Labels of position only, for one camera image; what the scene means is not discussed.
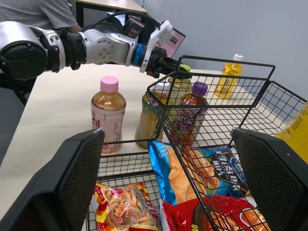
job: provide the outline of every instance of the chip bag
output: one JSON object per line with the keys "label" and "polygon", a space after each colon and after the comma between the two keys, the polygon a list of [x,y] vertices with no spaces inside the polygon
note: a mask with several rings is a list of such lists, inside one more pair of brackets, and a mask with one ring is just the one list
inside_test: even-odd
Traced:
{"label": "chip bag", "polygon": [[[196,198],[170,144],[151,141],[148,142],[148,149],[161,198],[172,205]],[[185,152],[192,158],[205,182],[206,188],[199,190],[205,191],[207,195],[241,197],[248,191],[242,167],[229,148],[191,147],[186,148]]]}
{"label": "chip bag", "polygon": [[[161,217],[164,231],[213,231],[207,216],[198,199],[171,205],[166,201],[161,203]],[[219,231],[238,231],[238,225],[229,217],[218,212],[210,212]]]}
{"label": "chip bag", "polygon": [[98,231],[160,231],[157,212],[143,183],[110,188],[96,183],[92,196]]}
{"label": "chip bag", "polygon": [[[263,215],[244,198],[213,195],[204,200],[219,231],[270,231]],[[161,203],[164,231],[213,231],[198,199],[170,205]]]}

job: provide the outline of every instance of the juice bottle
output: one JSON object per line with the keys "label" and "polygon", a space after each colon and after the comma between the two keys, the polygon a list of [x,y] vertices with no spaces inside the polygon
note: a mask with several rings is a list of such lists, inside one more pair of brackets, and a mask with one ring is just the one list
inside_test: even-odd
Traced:
{"label": "juice bottle", "polygon": [[[185,64],[181,64],[181,67],[185,68],[187,72],[191,71],[191,68]],[[172,83],[173,77],[168,78],[168,82]],[[176,79],[173,85],[173,88],[171,90],[171,96],[170,99],[172,101],[172,105],[179,105],[180,99],[182,96],[184,96],[187,93],[190,93],[192,91],[192,84],[191,80],[188,79]]]}
{"label": "juice bottle", "polygon": [[[105,76],[101,79],[101,91],[91,100],[92,128],[103,128],[104,142],[122,140],[122,122],[126,100],[118,92],[119,81],[116,77]],[[104,144],[102,154],[113,154],[121,144]]]}
{"label": "juice bottle", "polygon": [[308,164],[307,134],[308,102],[276,137],[284,140]]}
{"label": "juice bottle", "polygon": [[[243,56],[240,54],[235,54],[233,60],[242,61]],[[243,68],[241,64],[226,63],[221,74],[228,76],[240,76],[242,71]],[[215,95],[223,99],[230,98],[237,81],[237,78],[220,78],[215,90]]]}
{"label": "juice bottle", "polygon": [[[158,98],[162,103],[167,102],[168,93],[170,90],[170,83],[160,82],[157,83],[153,91],[153,94]],[[142,112],[140,115],[139,125],[135,133],[135,139],[151,139],[155,138],[158,132],[159,122],[155,114],[154,109],[152,108],[149,99],[146,95],[142,97]],[[157,141],[161,142],[163,138],[163,129],[160,130]],[[137,144],[143,148],[147,149],[147,141],[137,142]]]}
{"label": "juice bottle", "polygon": [[[207,88],[207,84],[203,82],[195,82],[192,86],[192,92],[181,98],[180,105],[208,105],[208,102],[205,99]],[[179,109],[173,123],[175,129],[175,133],[171,133],[173,138],[175,140],[180,139],[186,146],[191,146],[194,141],[196,141],[205,114],[206,109],[204,108]]]}

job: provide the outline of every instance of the gray shirt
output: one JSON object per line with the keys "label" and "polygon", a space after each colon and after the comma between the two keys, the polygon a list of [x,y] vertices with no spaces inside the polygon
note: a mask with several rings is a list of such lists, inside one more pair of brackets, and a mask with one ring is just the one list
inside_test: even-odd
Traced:
{"label": "gray shirt", "polygon": [[0,0],[0,22],[3,21],[42,29],[78,25],[66,0]]}

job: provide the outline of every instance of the blue ring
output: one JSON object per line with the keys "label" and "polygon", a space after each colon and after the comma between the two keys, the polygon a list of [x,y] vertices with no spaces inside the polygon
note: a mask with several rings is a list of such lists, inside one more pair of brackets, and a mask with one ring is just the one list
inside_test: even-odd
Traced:
{"label": "blue ring", "polygon": [[141,44],[138,43],[138,47],[137,47],[137,51],[136,51],[135,60],[133,62],[133,66],[137,66],[137,63],[139,61],[139,58],[140,58],[142,52],[143,52],[143,47],[142,47]]}

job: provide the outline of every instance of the cable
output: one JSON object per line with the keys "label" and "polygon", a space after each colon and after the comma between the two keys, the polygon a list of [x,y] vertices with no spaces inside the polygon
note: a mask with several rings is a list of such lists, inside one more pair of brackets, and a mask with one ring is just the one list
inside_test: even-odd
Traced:
{"label": "cable", "polygon": [[137,16],[137,17],[141,17],[141,18],[146,18],[149,21],[153,22],[158,28],[160,28],[160,23],[158,21],[156,21],[155,19],[147,16],[146,14],[142,14],[142,13],[137,13],[137,12],[130,12],[130,11],[122,11],[122,12],[118,12],[118,13],[114,13],[112,15],[109,15],[103,19],[101,19],[100,21],[92,24],[92,25],[88,25],[84,28],[82,28],[81,32],[85,32],[86,30],[92,29],[94,27],[96,27],[97,25],[99,25],[100,23],[102,23],[103,21],[108,20],[109,18],[118,16],[118,15],[122,15],[122,14],[128,14],[128,15],[132,15],[132,16]]}
{"label": "cable", "polygon": [[109,25],[109,26],[113,26],[113,27],[115,27],[116,29],[118,29],[118,31],[119,31],[120,33],[123,33],[123,30],[121,29],[121,27],[117,26],[116,24],[104,22],[104,23],[100,23],[99,25]]}
{"label": "cable", "polygon": [[[82,30],[83,30],[83,31],[86,31],[91,25],[92,25],[92,24],[85,26],[84,28],[82,28]],[[118,31],[119,31],[121,34],[123,33],[122,28],[119,27],[119,26],[117,26],[116,24],[104,22],[104,23],[99,23],[99,25],[109,25],[109,26],[113,26],[113,27],[117,28]]]}

